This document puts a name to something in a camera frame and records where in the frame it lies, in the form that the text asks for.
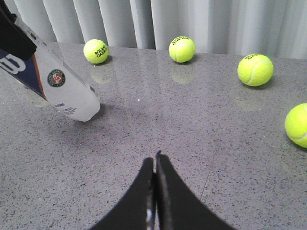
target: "fuzzy tennis ball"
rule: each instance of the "fuzzy tennis ball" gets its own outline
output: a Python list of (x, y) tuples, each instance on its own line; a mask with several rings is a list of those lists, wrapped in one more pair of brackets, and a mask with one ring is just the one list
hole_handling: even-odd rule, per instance
[(294, 143), (307, 148), (307, 103), (299, 104), (290, 110), (284, 128)]
[(185, 36), (176, 37), (168, 47), (171, 58), (179, 63), (187, 62), (195, 54), (195, 43)]
[(92, 39), (85, 43), (83, 53), (89, 62), (99, 64), (106, 60), (109, 49), (103, 41)]
[(249, 86), (259, 86), (267, 83), (274, 73), (272, 61), (263, 54), (250, 54), (244, 57), (238, 65), (240, 80)]

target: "granite countertop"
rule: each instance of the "granite countertop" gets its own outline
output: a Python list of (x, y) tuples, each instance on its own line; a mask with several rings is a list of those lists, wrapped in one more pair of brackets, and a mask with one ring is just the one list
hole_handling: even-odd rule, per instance
[(307, 152), (284, 119), (307, 102), (307, 61), (272, 58), (257, 88), (242, 57), (110, 47), (94, 66), (83, 45), (49, 44), (100, 95), (89, 122), (70, 120), (0, 70), (0, 225), (88, 229), (161, 150), (208, 208), (239, 230), (307, 229)]

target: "gray countertop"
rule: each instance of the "gray countertop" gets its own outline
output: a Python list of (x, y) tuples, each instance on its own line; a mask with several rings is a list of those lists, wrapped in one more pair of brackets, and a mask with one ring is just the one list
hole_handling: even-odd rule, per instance
[(274, 76), (252, 88), (237, 77), (240, 56), (177, 64), (168, 51), (110, 47), (94, 66), (83, 45), (50, 45), (103, 106), (70, 120), (0, 70), (1, 229), (88, 229), (158, 150), (235, 228), (307, 229), (307, 151), (284, 131), (307, 102), (306, 60), (272, 58)]

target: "tennis ball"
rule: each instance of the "tennis ball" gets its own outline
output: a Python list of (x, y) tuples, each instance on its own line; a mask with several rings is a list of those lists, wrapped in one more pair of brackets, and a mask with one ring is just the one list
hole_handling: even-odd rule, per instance
[(274, 72), (272, 61), (263, 54), (250, 54), (244, 57), (238, 65), (240, 80), (249, 86), (259, 86), (267, 83)]
[(171, 58), (179, 63), (187, 62), (195, 54), (195, 43), (192, 39), (180, 36), (176, 37), (168, 47)]
[(284, 128), (294, 143), (307, 148), (307, 103), (299, 104), (290, 110)]
[(103, 41), (92, 39), (85, 43), (83, 53), (89, 62), (99, 64), (106, 60), (109, 49)]

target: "speckled stone surface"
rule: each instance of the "speckled stone surface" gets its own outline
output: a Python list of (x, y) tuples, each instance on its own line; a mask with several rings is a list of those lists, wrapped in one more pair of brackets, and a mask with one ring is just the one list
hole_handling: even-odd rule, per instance
[(272, 58), (273, 78), (243, 85), (242, 57), (50, 46), (103, 102), (89, 122), (57, 112), (0, 70), (0, 226), (88, 229), (124, 195), (146, 157), (169, 156), (192, 192), (239, 230), (307, 229), (307, 151), (284, 119), (307, 102), (307, 61)]

